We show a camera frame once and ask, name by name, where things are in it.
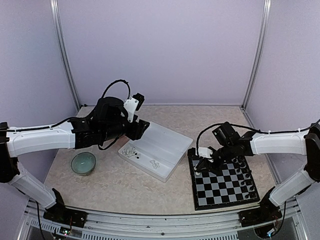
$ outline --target bowl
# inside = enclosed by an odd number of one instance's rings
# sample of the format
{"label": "bowl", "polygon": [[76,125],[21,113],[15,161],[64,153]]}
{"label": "bowl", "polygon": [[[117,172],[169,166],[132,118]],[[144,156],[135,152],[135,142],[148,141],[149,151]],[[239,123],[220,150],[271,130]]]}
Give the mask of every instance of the bowl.
{"label": "bowl", "polygon": [[96,167],[96,157],[90,152],[76,155],[71,162],[71,169],[78,175],[88,176]]}

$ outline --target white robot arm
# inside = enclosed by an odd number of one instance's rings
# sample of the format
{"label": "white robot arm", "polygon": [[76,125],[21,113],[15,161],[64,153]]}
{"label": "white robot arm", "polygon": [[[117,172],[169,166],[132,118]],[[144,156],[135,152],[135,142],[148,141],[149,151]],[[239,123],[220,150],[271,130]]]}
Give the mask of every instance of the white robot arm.
{"label": "white robot arm", "polygon": [[[82,149],[98,145],[105,150],[125,135],[138,140],[150,125],[144,120],[137,121],[144,96],[137,93],[125,102],[115,97],[102,97],[93,111],[86,117],[70,117],[53,125],[35,127],[8,127],[0,123],[0,183],[8,183],[20,192],[41,204],[46,212],[44,218],[69,224],[72,217],[74,226],[83,227],[87,214],[65,207],[60,193],[45,186],[32,176],[18,161],[18,156],[51,149]],[[107,147],[105,141],[114,139]]]}
{"label": "white robot arm", "polygon": [[200,158],[194,168],[196,174],[212,172],[221,174],[221,166],[240,156],[261,154],[299,154],[307,156],[307,164],[287,180],[270,189],[260,202],[260,208],[239,213],[242,226],[271,221],[279,216],[279,206],[288,199],[304,192],[315,182],[320,182],[320,125],[314,123],[308,131],[280,132],[276,134],[248,131],[242,137],[225,122],[212,131],[223,146],[218,150],[209,147],[190,149],[188,156]]}

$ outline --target table surface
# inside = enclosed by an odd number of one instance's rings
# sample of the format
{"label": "table surface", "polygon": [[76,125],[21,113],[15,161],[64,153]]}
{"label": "table surface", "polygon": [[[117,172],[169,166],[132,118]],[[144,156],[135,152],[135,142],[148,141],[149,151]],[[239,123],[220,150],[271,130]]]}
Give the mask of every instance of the table surface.
{"label": "table surface", "polygon": [[[86,116],[92,107],[82,107],[78,117]],[[248,125],[239,107],[147,105],[137,112],[140,119],[157,123],[194,139],[214,123]],[[245,129],[238,129],[240,135]],[[60,149],[52,163],[45,184],[57,189],[67,206],[113,213],[180,215],[221,212],[256,206],[249,203],[205,211],[195,211],[188,159],[185,156],[167,182],[161,182],[120,158],[118,150],[128,141],[121,137],[106,151],[97,146],[84,149]],[[211,131],[202,135],[200,146],[220,147]],[[71,161],[81,152],[96,157],[95,170],[89,176],[73,173]],[[247,157],[260,198],[275,185],[264,155]]]}

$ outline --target chessboard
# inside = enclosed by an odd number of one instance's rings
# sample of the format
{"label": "chessboard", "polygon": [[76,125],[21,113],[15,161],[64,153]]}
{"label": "chessboard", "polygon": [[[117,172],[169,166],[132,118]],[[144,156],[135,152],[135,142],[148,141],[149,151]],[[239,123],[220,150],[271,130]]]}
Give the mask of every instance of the chessboard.
{"label": "chessboard", "polygon": [[195,210],[209,210],[259,202],[260,197],[251,170],[244,156],[228,161],[222,174],[212,172],[195,174],[200,158],[195,148],[188,150]]}

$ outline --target lavender wall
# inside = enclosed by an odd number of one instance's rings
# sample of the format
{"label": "lavender wall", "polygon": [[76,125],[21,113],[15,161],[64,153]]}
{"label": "lavender wall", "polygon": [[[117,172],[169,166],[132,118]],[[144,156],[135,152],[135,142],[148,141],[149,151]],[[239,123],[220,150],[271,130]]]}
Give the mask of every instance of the lavender wall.
{"label": "lavender wall", "polygon": [[[320,118],[320,2],[273,1],[256,84],[247,109],[257,128],[307,127]],[[299,155],[271,156],[281,180],[305,162]],[[318,240],[320,185],[297,198],[310,240]]]}
{"label": "lavender wall", "polygon": [[[0,121],[45,125],[74,115],[50,2],[0,1]],[[55,151],[26,154],[22,164],[43,181]],[[0,184],[0,239],[14,238],[27,198]]]}
{"label": "lavender wall", "polygon": [[[263,0],[59,1],[80,101],[126,79],[149,104],[240,105]],[[115,86],[111,94],[126,96]]]}

